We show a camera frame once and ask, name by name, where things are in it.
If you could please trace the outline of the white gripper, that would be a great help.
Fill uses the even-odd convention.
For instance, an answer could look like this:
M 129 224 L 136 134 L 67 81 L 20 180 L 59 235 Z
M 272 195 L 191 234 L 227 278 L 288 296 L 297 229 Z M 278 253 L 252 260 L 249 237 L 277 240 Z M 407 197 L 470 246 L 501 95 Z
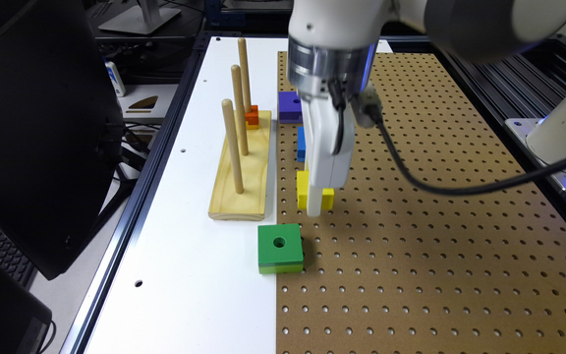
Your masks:
M 306 138 L 306 163 L 310 172 L 307 195 L 307 215 L 321 213 L 322 189 L 342 188 L 348 180 L 355 145 L 356 123 L 350 105 L 343 112 L 343 139 L 338 154 L 333 151 L 338 139 L 340 114 L 326 96 L 301 94 Z

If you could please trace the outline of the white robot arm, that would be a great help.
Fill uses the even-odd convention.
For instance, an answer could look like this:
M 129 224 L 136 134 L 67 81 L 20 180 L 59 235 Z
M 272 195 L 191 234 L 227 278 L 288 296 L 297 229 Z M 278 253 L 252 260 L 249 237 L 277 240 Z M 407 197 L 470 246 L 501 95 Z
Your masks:
M 566 0 L 298 0 L 289 23 L 288 79 L 302 103 L 307 213 L 348 179 L 358 124 L 380 122 L 369 84 L 382 27 L 399 22 L 475 63 L 538 44 L 566 24 Z

